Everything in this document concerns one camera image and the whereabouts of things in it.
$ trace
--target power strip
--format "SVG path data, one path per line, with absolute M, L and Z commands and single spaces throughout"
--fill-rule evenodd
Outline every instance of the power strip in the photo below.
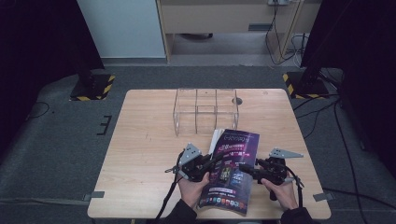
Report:
M 268 0 L 269 6 L 274 6 L 275 4 L 278 6 L 286 6 L 290 4 L 290 0 Z

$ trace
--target black stand base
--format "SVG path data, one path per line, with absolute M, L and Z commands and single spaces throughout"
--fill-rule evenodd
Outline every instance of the black stand base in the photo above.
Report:
M 327 97 L 329 94 L 323 81 L 316 79 L 309 88 L 298 88 L 304 72 L 288 72 L 283 76 L 291 98 L 317 98 L 320 95 Z
M 87 87 L 79 79 L 72 93 L 71 101 L 103 100 L 107 97 L 108 91 L 113 84 L 112 75 L 92 75 L 93 85 Z

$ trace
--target magazine cover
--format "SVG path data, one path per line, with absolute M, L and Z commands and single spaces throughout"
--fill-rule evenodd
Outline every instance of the magazine cover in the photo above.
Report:
M 238 165 L 254 166 L 260 136 L 226 129 L 216 143 L 213 155 L 224 153 L 216 163 L 201 194 L 198 207 L 216 206 L 242 215 L 248 212 L 252 177 L 239 171 Z

